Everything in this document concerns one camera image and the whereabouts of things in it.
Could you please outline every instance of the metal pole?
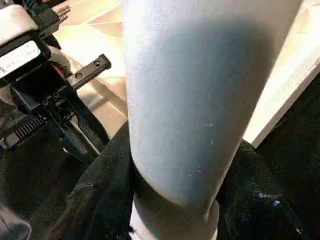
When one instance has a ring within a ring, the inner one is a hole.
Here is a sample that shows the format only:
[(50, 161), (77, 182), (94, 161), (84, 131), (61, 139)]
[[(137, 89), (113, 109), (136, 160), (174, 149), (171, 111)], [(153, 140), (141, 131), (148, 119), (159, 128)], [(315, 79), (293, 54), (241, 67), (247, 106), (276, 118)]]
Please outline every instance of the metal pole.
[(208, 219), (301, 1), (124, 0), (131, 152), (159, 198)]

